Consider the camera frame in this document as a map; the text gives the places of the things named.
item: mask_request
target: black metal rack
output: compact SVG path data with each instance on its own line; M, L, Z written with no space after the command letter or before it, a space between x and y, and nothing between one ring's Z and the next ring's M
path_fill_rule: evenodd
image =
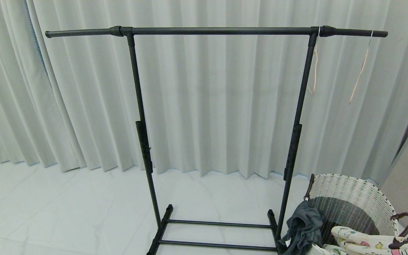
M151 248L147 252L147 255L154 255L160 244L167 245L188 245L198 247L213 247L213 248L226 248L226 249L244 249L244 250L262 250L272 251L278 254L281 251L277 247L276 240L280 239L281 228L284 222L285 209L288 203L288 196L290 190L290 183L293 177L294 164L298 150L298 143L300 140L301 124L300 116L303 108L303 100L305 98L306 86L308 83L308 76L311 69L311 61L313 57L314 47L316 45L316 39L318 36L327 37L332 35L351 35L351 36L366 36L366 37L386 37L388 32L375 31L375 30L360 30L360 29L337 29L330 26L321 27L254 27L254 28L134 28L134 27L122 27L114 26L108 29L82 29L82 30L65 30L65 31L45 31L45 35L48 38L51 37L64 37L64 36L81 36L81 35L114 35L114 36L126 36L128 40L128 46L130 49L131 66L133 69L133 77L135 80L136 98L138 100L138 109L140 113L140 120L136 121L136 129L138 130L138 138L141 145L141 152L144 160L144 167L146 169L147 182L149 184L149 190L152 198L152 205L154 207L155 219L157 221L157 234L152 241ZM241 223L227 223L227 222L212 222L212 221L184 221L184 220L172 220L170 219L173 211L173 206L168 205L166 213L160 220L160 212L157 204L157 197L155 195L154 182L152 181L152 161L149 148L149 140L147 137L146 119L144 115L143 99L141 95L140 77L138 73L138 63L136 61L135 51L135 35L155 35L155 34L189 34L189 35L209 35L209 34L221 34L221 35L308 35L308 51L306 54L305 67L303 70L303 77L301 80L300 93L298 97L297 110L295 114L293 132L290 139L289 154L286 167L284 169L285 187L282 197L282 204L280 209L280 216L278 223L275 221L275 216L272 210L268 210L267 217L269 219L269 225L258 224L241 224ZM271 229L273 238L275 240L275 247L258 247L249 245L228 245L228 244L214 244L214 243L201 243L201 242L182 242L173 240L163 240L163 234L165 233L168 223L176 224L196 224L196 225L210 225L210 226L228 226L228 227L245 227L245 228L266 228Z

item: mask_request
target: string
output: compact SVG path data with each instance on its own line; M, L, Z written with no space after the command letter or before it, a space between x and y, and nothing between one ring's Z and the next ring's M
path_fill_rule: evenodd
M348 101L349 104L352 102L353 95L355 94L355 90L357 89L357 86L358 86L358 81L360 81L361 73L363 72L363 69L364 69L364 64L366 64L366 60L368 58L368 52L369 52L369 47L371 45L371 39L373 38L373 32L374 30L371 31L371 37L369 38L368 48L366 49L366 54L364 55L363 64L361 65L361 70L360 70L360 74L358 74L357 82L355 83L355 86L353 86L352 95L350 96L350 99Z
M319 38L319 36L321 35L321 27L319 27L319 32L317 33L317 38L316 38L316 45L314 46L314 52L313 55L316 55L316 62L314 63L314 86L313 86L313 90L311 90L308 87L308 90L310 91L311 95L314 95L314 93L316 92L316 81L317 81L317 62L319 61L319 58L317 57L317 39Z

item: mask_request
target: laundry basket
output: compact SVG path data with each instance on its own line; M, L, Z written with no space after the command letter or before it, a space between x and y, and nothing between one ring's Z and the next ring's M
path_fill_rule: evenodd
M331 229L346 226L365 234L398 236L397 214L390 201L373 184L362 179L336 175L311 175L304 197L325 215L321 227L324 244L337 245ZM408 234L408 225L399 236Z

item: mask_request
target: woven basket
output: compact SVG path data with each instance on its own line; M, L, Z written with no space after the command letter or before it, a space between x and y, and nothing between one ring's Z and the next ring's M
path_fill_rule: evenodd
M331 229L346 226L365 234L398 236L397 214L390 201L373 184L362 179L336 175L311 175L308 199L326 217L321 228L324 244L337 245ZM408 225L399 236L408 234Z

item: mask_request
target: tile floor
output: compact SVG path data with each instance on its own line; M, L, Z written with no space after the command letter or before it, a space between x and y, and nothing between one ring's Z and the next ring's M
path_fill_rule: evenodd
M246 180L238 173L169 170L154 174L154 182L161 216L171 203L171 219L255 224L269 224L270 208L278 217L284 187L274 173ZM286 218L307 185L304 176L294 177ZM0 164L0 255L144 255L156 231L146 174L137 167L61 173L57 166ZM164 239L274 246L268 229L173 224ZM161 245L157 254L272 253Z

